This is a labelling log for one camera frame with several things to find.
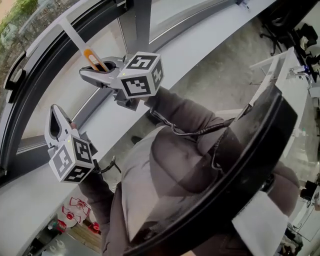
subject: gray hoodie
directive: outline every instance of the gray hoodie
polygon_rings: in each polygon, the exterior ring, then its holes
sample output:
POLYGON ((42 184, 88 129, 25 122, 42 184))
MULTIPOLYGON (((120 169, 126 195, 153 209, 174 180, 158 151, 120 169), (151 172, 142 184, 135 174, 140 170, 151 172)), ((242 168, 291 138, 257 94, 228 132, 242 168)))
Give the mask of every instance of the gray hoodie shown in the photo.
MULTIPOLYGON (((164 88, 145 104, 155 106, 158 113, 186 133, 223 120, 203 106, 164 88)), ((101 175, 88 175, 79 186, 100 225, 104 256, 122 255, 129 241, 141 230, 161 232, 201 198, 208 185, 218 179, 217 171, 207 167, 211 160, 208 150, 223 132, 223 129, 218 130, 195 140, 176 136, 166 126, 156 128, 128 154, 122 182, 115 194, 101 175)), ((298 199, 299 181, 295 173, 280 162, 273 174, 274 186, 268 195, 290 216, 298 199)), ((197 256, 251 255, 232 225, 193 252, 197 256)))

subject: desk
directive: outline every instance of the desk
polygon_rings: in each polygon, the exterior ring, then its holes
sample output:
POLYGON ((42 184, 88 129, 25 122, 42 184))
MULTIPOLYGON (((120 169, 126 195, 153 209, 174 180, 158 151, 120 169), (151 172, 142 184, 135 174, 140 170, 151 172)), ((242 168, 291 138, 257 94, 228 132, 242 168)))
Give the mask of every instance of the desk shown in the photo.
MULTIPOLYGON (((250 67, 252 70, 261 70, 264 74, 264 79, 260 87, 250 101, 251 105, 253 105, 267 86, 275 84, 282 91, 283 97, 297 113, 294 134, 290 137, 283 151, 284 157, 288 155, 296 138, 295 132, 299 130, 308 96, 308 81, 305 77, 287 78, 289 69, 297 66, 300 66, 300 63, 295 55, 294 48, 291 47, 286 52, 280 53, 250 67)), ((216 115, 224 119, 229 119, 236 117, 241 111, 242 109, 222 110, 217 111, 216 115)))
MULTIPOLYGON (((162 86, 170 89, 191 68, 236 30, 274 0, 251 0, 250 11, 230 6, 194 25, 158 52, 165 77, 162 86)), ((142 103, 136 112, 107 99, 83 126, 98 149, 99 161, 128 129, 147 111, 142 103)), ((1 255, 19 256, 49 221, 64 199, 76 187, 59 183, 46 164, 0 189, 1 255)))
POLYGON ((315 207, 312 205, 315 200, 315 195, 320 193, 320 186, 317 186, 311 197, 311 203, 305 202, 292 221, 292 225, 297 227, 294 231, 300 234, 303 238, 311 242, 320 229, 320 212, 315 211, 315 207))

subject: black cable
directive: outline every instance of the black cable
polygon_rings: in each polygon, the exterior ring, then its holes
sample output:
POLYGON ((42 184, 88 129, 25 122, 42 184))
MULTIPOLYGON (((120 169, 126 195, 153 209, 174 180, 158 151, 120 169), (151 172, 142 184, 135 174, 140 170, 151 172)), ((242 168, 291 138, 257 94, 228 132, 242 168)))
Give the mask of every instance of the black cable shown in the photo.
POLYGON ((114 166, 115 166, 115 168, 118 169, 119 173, 121 173, 121 170, 120 170, 119 166, 116 163, 114 163, 114 166))
POLYGON ((217 123, 217 124, 214 124, 212 126, 209 126, 209 127, 206 127, 202 130, 198 130, 198 131, 195 131, 195 132, 188 132, 188 133, 185 133, 185 132, 179 132, 176 130, 176 125, 169 122, 166 118, 164 118, 161 114, 159 114, 158 112, 155 111, 155 107, 152 107, 150 109, 150 114, 153 115, 155 118, 159 119, 160 121, 162 121, 166 126, 170 126, 171 129, 172 129, 172 132, 175 134, 175 135, 178 135, 178 136, 202 136, 202 135, 206 135, 206 134, 209 134, 209 133, 212 133, 212 132, 215 132, 215 131, 218 131, 222 128, 226 128, 228 127, 234 120, 234 118, 232 119, 229 119, 229 120, 226 120, 224 122, 221 122, 221 123, 217 123))
POLYGON ((234 120, 234 118, 226 120, 221 123, 214 124, 212 126, 209 126, 207 128, 204 128, 202 130, 198 130, 195 132, 188 132, 188 133, 178 132, 178 131, 176 131, 176 126, 174 124, 171 125, 171 129, 172 129, 173 133, 178 136, 202 136, 202 135, 206 135, 206 134, 218 131, 222 128, 228 127, 233 122, 233 120, 234 120))
POLYGON ((112 158, 111 162, 109 163, 109 165, 106 168, 102 169, 102 170, 99 168, 98 162, 96 162, 96 163, 97 163, 97 165, 94 165, 95 169, 96 169, 96 170, 94 170, 95 173, 104 174, 105 172, 109 171, 112 167, 117 168, 119 173, 121 173, 121 170, 120 170, 119 166, 116 164, 116 157, 115 156, 113 156, 113 158, 112 158))

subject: floor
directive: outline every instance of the floor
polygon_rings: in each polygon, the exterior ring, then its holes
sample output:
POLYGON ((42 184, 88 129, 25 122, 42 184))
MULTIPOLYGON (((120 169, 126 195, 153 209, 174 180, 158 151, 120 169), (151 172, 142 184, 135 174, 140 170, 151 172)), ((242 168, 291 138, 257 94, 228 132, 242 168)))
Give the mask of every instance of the floor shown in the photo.
MULTIPOLYGON (((259 81, 249 66, 270 57, 272 44, 268 39, 260 38, 260 32, 261 24, 254 18, 202 59, 171 91, 213 112, 243 108, 259 87, 259 81)), ((283 161, 292 167, 299 179, 314 180, 319 172, 319 139, 311 98, 306 106, 301 129, 306 131, 307 136, 299 137, 294 142, 283 161)), ((116 156, 116 162, 121 168, 123 159, 133 147, 131 136, 144 137, 154 128, 143 116, 105 155, 100 165, 107 166, 112 156, 116 156)), ((104 178, 113 188, 121 180, 115 168, 105 173, 104 178)))

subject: glass pane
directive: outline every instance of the glass pane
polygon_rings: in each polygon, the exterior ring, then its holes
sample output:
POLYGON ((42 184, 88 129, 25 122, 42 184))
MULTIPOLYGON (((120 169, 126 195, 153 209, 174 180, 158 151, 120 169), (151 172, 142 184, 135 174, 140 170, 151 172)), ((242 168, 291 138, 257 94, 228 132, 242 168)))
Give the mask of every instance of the glass pane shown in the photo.
POLYGON ((2 85, 14 61, 59 15, 78 1, 0 1, 0 116, 6 97, 2 85))
MULTIPOLYGON (((88 42, 101 58, 123 57, 126 48, 117 20, 114 20, 88 42)), ((78 51, 49 85, 38 102, 22 136, 22 139, 44 135, 48 111, 52 104, 62 107, 72 119, 97 87, 79 76, 79 69, 88 66, 88 61, 78 51)))
POLYGON ((224 0, 152 0, 150 41, 193 14, 224 0))

